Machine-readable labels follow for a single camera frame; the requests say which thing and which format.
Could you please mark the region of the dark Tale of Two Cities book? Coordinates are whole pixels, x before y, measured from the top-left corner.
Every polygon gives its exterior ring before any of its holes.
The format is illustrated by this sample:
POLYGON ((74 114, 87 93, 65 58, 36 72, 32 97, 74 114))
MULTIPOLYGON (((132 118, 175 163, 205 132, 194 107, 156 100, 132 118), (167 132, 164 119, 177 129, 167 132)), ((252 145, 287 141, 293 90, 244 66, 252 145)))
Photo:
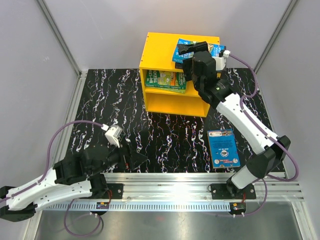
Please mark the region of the dark Tale of Two Cities book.
POLYGON ((179 62, 175 62, 174 63, 174 67, 175 67, 175 69, 182 70, 183 69, 183 64, 179 63, 179 62))

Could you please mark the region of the green 104-Storey Treehouse book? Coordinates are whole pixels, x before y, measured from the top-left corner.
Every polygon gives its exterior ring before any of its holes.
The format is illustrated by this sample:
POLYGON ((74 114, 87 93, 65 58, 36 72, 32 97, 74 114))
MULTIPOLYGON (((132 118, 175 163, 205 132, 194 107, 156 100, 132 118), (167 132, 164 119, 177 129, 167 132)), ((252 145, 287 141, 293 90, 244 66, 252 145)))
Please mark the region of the green 104-Storey Treehouse book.
POLYGON ((181 72, 148 70, 145 79, 147 87, 186 89, 185 75, 181 72))

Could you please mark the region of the blue 130-Storey Treehouse book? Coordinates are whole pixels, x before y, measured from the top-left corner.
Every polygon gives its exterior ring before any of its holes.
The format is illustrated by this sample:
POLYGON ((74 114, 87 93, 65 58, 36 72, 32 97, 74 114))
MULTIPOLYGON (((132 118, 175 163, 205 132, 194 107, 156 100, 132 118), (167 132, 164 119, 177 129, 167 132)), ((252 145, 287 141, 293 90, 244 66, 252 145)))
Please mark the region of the blue 130-Storey Treehouse book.
POLYGON ((235 136, 232 129, 207 132, 213 168, 239 168, 241 166, 235 136))

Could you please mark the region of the lime green 65-Storey Treehouse book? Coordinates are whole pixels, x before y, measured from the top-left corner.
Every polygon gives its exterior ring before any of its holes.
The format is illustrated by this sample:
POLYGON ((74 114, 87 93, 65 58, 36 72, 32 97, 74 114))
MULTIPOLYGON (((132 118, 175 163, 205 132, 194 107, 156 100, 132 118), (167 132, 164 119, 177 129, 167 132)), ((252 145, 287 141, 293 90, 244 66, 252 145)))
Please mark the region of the lime green 65-Storey Treehouse book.
POLYGON ((186 93, 186 89, 175 89, 175 88, 166 88, 166 87, 150 87, 150 89, 162 90, 162 91, 167 91, 167 92, 171 92, 171 93, 179 93, 179 94, 186 93))

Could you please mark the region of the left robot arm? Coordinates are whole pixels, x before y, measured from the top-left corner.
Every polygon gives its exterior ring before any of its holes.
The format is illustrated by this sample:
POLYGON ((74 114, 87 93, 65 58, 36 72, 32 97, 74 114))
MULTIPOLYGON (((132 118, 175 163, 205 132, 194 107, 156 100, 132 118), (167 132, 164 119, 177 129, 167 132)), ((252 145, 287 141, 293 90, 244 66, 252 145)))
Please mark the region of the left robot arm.
POLYGON ((111 195, 105 173, 118 166, 133 171, 147 161, 147 156, 126 145, 100 145, 75 154, 67 154, 42 175, 22 186, 3 186, 0 198, 5 205, 0 217, 10 222, 32 218, 51 205, 73 199, 103 199, 111 195))

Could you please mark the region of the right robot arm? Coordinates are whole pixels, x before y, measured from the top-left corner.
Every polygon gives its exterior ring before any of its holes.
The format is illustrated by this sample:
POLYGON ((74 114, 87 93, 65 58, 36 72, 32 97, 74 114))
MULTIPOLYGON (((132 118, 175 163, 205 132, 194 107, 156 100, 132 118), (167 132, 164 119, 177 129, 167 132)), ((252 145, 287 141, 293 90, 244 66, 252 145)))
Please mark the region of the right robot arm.
POLYGON ((179 55, 192 53, 182 61, 186 81, 191 81, 201 99, 236 127, 255 153, 253 159, 226 181, 228 196, 237 199, 249 184, 264 179, 290 156, 291 141, 266 127, 245 106, 244 98, 234 91, 229 81, 218 76, 217 72, 225 68, 227 58, 232 56, 229 50, 222 49, 218 56, 212 56, 205 41, 179 43, 176 47, 179 55))

